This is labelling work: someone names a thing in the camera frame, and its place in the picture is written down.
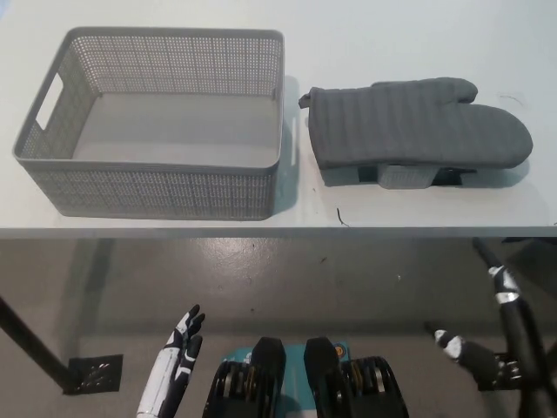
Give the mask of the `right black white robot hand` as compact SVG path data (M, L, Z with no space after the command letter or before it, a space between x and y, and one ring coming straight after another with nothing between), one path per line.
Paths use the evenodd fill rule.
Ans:
M493 283L506 352L496 354L432 322L427 322L425 329L444 354L474 378L478 390L517 390L519 417L555 417L556 386L552 372L556 366L550 363L549 353L542 345L532 309L505 263L482 239L474 238L472 245Z

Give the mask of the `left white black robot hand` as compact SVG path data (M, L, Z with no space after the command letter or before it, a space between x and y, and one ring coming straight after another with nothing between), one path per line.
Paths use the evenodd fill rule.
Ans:
M194 305L173 328L159 351L138 404L136 417L174 417L191 380L203 337L205 320Z

